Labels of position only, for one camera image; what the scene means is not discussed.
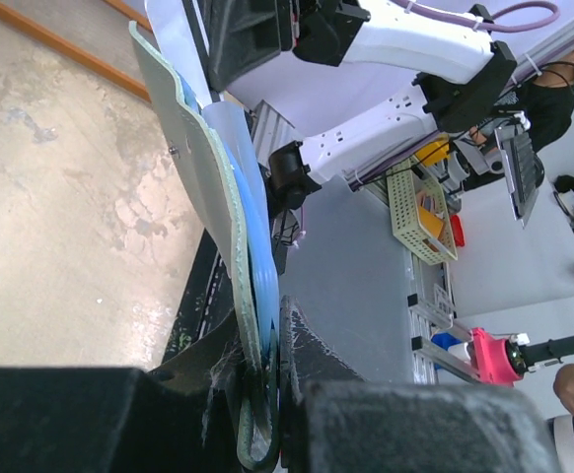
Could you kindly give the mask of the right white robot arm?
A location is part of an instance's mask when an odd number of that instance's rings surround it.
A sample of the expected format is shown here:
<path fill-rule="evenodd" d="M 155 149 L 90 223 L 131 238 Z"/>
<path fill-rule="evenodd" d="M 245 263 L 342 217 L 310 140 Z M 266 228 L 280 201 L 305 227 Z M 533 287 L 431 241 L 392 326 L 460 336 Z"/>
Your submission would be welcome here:
<path fill-rule="evenodd" d="M 517 66 L 481 6 L 203 1 L 199 11 L 211 87 L 272 105 L 299 132 L 269 156 L 272 213 L 337 176 L 369 177 L 436 132 L 468 131 Z"/>

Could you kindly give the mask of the white striped credit card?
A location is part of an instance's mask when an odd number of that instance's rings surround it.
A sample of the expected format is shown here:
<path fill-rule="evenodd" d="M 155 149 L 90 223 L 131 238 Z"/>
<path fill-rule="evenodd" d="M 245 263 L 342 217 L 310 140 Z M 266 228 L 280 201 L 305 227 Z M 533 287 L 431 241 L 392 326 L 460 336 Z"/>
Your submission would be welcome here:
<path fill-rule="evenodd" d="M 182 1 L 146 0 L 145 12 L 163 57 L 184 78 L 201 106 L 213 103 L 195 36 Z"/>

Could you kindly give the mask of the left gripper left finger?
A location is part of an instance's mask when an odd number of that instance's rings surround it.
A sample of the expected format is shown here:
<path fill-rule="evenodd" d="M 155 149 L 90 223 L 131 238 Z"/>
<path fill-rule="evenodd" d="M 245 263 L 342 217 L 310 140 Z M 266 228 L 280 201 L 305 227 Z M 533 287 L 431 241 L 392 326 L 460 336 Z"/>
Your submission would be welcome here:
<path fill-rule="evenodd" d="M 239 472 L 229 314 L 152 372 L 0 368 L 0 472 Z"/>

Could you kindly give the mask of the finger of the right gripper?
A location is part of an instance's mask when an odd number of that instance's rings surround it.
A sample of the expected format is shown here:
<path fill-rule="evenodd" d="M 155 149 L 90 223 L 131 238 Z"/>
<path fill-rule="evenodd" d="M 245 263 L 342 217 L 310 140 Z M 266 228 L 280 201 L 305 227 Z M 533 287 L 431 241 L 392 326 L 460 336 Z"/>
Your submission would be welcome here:
<path fill-rule="evenodd" d="M 295 1 L 205 1 L 202 20 L 209 42 L 210 86 L 223 92 L 249 71 L 292 49 L 296 13 Z"/>

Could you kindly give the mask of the green leather card holder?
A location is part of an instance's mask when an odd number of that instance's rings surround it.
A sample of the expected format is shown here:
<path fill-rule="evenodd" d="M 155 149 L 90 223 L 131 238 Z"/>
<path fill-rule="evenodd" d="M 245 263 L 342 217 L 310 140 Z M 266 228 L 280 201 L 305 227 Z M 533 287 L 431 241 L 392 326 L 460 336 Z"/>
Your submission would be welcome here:
<path fill-rule="evenodd" d="M 216 130 L 188 104 L 180 74 L 143 36 L 129 34 L 152 107 L 175 148 L 174 163 L 189 200 L 223 258 L 231 279 L 247 385 L 239 409 L 237 456 L 249 471 L 272 471 L 278 461 L 277 349 L 265 355 L 252 297 L 247 223 L 230 160 Z"/>

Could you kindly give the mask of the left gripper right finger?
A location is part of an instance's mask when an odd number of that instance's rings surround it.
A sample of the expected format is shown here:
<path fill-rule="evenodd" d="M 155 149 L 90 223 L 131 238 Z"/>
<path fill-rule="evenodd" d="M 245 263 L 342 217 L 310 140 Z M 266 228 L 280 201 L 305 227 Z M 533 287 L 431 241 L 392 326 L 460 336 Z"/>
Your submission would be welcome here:
<path fill-rule="evenodd" d="M 289 472 L 558 472 L 545 421 L 509 388 L 366 381 L 280 307 L 280 463 Z"/>

